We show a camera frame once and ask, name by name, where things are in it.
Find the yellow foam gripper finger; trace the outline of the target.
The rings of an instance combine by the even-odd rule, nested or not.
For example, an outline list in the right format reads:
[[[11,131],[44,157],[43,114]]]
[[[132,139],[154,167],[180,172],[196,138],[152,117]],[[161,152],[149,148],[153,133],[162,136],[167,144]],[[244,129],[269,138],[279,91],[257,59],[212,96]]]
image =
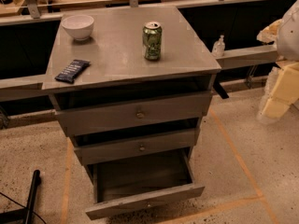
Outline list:
[[[268,75],[257,119],[279,120],[298,99],[299,62],[278,62]]]

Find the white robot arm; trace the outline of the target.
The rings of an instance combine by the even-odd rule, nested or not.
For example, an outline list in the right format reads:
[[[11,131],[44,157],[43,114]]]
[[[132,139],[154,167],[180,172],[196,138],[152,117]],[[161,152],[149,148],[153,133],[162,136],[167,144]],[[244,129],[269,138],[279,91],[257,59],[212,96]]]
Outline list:
[[[261,30],[257,39],[274,41],[278,51],[280,69],[273,69],[268,76],[258,115],[270,123],[279,120],[299,99],[299,0],[281,19]]]

